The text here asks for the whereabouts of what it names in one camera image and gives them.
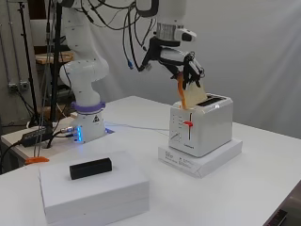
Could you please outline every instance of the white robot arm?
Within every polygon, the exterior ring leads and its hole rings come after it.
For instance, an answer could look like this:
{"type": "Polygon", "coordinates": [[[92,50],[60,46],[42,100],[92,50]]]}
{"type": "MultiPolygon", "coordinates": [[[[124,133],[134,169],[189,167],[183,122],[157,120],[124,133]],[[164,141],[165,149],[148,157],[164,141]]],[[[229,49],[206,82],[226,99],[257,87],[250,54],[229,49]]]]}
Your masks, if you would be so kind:
{"type": "Polygon", "coordinates": [[[172,78],[177,79],[179,67],[183,66],[183,89],[192,82],[200,87],[204,69],[195,60],[195,54],[173,49],[182,41],[195,41],[197,38],[196,33],[183,27],[186,0],[136,0],[136,8],[140,16],[157,19],[155,36],[150,39],[149,50],[138,70],[145,70],[151,60],[156,60],[173,74],[172,78]]]}
{"type": "MultiPolygon", "coordinates": [[[[93,90],[91,83],[100,80],[108,74],[108,64],[97,52],[89,24],[93,20],[85,7],[91,8],[104,4],[105,0],[58,0],[63,7],[63,24],[67,43],[74,51],[74,61],[60,70],[62,81],[69,85],[75,94],[78,116],[73,127],[79,130],[79,142],[89,142],[105,135],[102,118],[104,104],[100,95],[93,90]]],[[[186,10],[186,0],[135,0],[131,6],[144,18],[156,17],[157,31],[150,39],[149,49],[137,69],[142,72],[148,68],[151,60],[158,61],[171,73],[172,78],[178,79],[183,74],[183,89],[187,84],[195,82],[200,87],[200,79],[204,76],[203,68],[195,60],[194,53],[184,53],[173,49],[179,47],[182,41],[194,41],[197,35],[185,29],[182,18],[186,10]]]]}

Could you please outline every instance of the table surface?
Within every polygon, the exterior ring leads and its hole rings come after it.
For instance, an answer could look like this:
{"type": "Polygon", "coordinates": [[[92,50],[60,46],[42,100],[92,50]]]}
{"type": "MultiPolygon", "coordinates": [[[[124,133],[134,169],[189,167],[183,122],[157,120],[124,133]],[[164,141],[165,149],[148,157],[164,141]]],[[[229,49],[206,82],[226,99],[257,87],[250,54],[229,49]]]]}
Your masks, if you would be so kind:
{"type": "MultiPolygon", "coordinates": [[[[103,117],[115,134],[85,145],[72,144],[75,147],[67,151],[63,147],[69,145],[63,143],[69,141],[57,141],[57,154],[47,164],[129,152],[150,180],[150,211],[112,226],[263,225],[301,179],[301,140],[296,138],[234,123],[233,135],[244,141],[243,153],[196,179],[158,161],[158,146],[167,144],[168,135],[157,129],[168,129],[169,105],[128,97],[109,103],[103,117]]],[[[47,225],[39,165],[0,176],[0,197],[4,225],[47,225]]]]}

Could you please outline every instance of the blue led light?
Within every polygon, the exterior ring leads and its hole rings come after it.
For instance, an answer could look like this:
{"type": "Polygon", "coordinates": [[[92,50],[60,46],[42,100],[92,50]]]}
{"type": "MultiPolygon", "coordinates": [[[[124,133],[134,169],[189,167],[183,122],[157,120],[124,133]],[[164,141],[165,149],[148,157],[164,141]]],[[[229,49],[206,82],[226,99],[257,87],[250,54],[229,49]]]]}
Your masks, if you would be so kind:
{"type": "Polygon", "coordinates": [[[82,128],[81,127],[77,127],[77,140],[79,141],[79,142],[81,142],[82,140],[83,140],[83,137],[82,137],[82,128]]]}

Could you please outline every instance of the orange object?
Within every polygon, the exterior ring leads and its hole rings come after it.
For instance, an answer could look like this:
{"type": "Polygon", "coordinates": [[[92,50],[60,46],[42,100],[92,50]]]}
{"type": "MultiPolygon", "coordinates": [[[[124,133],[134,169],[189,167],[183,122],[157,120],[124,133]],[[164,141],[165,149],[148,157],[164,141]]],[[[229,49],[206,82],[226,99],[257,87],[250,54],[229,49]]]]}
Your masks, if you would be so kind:
{"type": "Polygon", "coordinates": [[[178,92],[179,92],[179,95],[180,95],[180,98],[181,98],[181,102],[182,102],[182,108],[184,110],[186,110],[187,109],[187,107],[186,107],[186,101],[185,101],[184,91],[182,89],[182,81],[183,81],[182,72],[179,73],[179,75],[177,77],[177,81],[178,81],[178,92]]]}
{"type": "Polygon", "coordinates": [[[41,162],[49,162],[49,159],[45,157],[31,157],[26,159],[25,164],[29,165],[29,164],[41,163],[41,162]]]}

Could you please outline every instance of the power outlet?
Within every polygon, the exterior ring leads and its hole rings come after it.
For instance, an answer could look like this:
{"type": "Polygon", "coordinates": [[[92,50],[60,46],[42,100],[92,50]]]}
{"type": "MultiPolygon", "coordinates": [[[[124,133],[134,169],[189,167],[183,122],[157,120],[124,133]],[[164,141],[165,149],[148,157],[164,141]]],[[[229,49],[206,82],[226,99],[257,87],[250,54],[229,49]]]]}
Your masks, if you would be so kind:
{"type": "Polygon", "coordinates": [[[26,81],[21,81],[19,83],[20,91],[28,91],[29,89],[29,84],[26,81]]]}
{"type": "Polygon", "coordinates": [[[8,84],[8,91],[9,93],[16,93],[18,92],[18,85],[15,83],[9,83],[8,84]]]}

